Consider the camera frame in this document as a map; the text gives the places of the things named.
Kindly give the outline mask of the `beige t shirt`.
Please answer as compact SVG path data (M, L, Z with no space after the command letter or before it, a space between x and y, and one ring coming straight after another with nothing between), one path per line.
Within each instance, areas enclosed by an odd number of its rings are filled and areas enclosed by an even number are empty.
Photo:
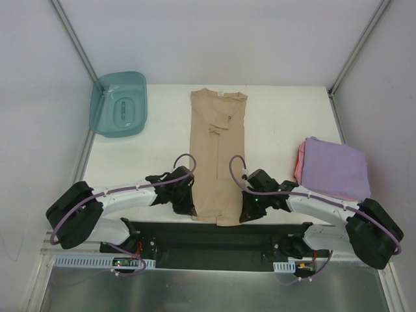
M192 91L190 154L197 161L192 195L195 219L218 226L237 226L241 189L229 172L234 155L244 155L244 117L248 96L203 88Z

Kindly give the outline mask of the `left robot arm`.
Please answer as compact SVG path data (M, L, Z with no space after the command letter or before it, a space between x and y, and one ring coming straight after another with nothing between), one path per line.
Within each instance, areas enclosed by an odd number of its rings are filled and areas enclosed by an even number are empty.
M108 216L167 203L179 215L194 215L193 184L194 175L184 166L113 189L76 182L45 213L53 229L50 243L69 250L86 241L99 241L111 250L135 254L140 238L131 221L126 217L111 220Z

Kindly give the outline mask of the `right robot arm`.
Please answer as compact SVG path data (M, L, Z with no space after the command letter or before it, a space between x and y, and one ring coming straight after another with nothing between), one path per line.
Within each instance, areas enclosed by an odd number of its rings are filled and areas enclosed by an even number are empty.
M369 267L383 270L400 250L404 233L376 200L325 196L292 181L278 183L262 169L243 174L242 180L246 184L240 222L264 217L269 207L319 220L280 243L289 257L301 259L314 250L332 250L354 254Z

